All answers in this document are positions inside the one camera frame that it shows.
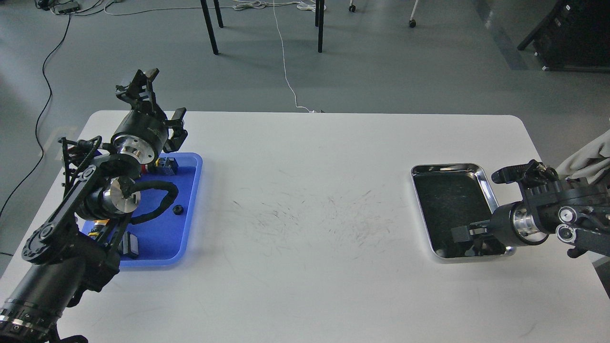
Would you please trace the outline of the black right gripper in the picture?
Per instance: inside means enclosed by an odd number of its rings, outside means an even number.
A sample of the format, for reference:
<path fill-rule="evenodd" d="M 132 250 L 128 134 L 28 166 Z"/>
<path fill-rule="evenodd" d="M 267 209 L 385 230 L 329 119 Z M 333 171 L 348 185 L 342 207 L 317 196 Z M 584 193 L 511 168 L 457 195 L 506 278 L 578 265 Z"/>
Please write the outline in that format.
<path fill-rule="evenodd" d="M 489 221 L 479 221 L 451 228 L 455 243 L 483 241 L 491 235 L 507 247 L 527 247 L 543 244 L 548 238 L 534 223 L 522 202 L 499 206 Z"/>

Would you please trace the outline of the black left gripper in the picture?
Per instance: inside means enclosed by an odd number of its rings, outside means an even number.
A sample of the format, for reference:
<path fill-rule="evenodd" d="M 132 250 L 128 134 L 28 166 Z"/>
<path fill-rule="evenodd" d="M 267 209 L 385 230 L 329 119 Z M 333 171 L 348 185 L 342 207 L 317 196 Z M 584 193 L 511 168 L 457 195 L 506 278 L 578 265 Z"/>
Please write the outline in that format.
<path fill-rule="evenodd" d="M 160 115 L 153 89 L 153 80 L 158 74 L 158 68 L 137 70 L 128 85 L 115 86 L 116 97 L 129 104 L 132 111 L 114 132 L 111 144 L 117 152 L 132 156 L 139 164 L 149 164 L 157 159 L 164 144 L 165 153 L 180 150 L 188 136 L 183 121 L 187 111 L 185 107 L 176 109 L 171 119 L 165 120 L 166 127 L 155 118 Z M 172 130 L 169 138 L 168 129 Z"/>

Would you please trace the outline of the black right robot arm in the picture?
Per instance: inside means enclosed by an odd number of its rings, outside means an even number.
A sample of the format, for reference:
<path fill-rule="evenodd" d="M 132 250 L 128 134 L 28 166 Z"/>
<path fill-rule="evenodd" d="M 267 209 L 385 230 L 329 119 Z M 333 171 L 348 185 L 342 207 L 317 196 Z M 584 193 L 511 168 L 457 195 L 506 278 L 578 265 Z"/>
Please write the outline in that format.
<path fill-rule="evenodd" d="M 488 220 L 452 228 L 455 242 L 494 238 L 506 247 L 544 243 L 554 234 L 570 245 L 567 255 L 610 253 L 609 190 L 584 178 L 561 179 L 556 170 L 534 159 L 492 174 L 495 184 L 517 183 L 522 200 L 495 209 Z"/>

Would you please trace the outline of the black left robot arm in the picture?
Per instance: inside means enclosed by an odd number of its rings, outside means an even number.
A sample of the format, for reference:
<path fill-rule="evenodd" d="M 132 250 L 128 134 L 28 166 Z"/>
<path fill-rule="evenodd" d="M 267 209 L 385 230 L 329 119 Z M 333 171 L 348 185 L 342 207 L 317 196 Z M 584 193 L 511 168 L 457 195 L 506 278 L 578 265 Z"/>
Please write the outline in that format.
<path fill-rule="evenodd" d="M 118 247 L 129 224 L 153 220 L 176 200 L 171 182 L 140 182 L 161 152 L 179 150 L 188 132 L 184 107 L 169 119 L 157 104 L 159 70 L 138 70 L 116 97 L 131 107 L 109 142 L 61 139 L 65 185 L 58 208 L 26 239 L 21 256 L 32 267 L 1 308 L 3 343 L 85 343 L 61 339 L 57 322 L 85 291 L 100 292 L 120 271 Z"/>

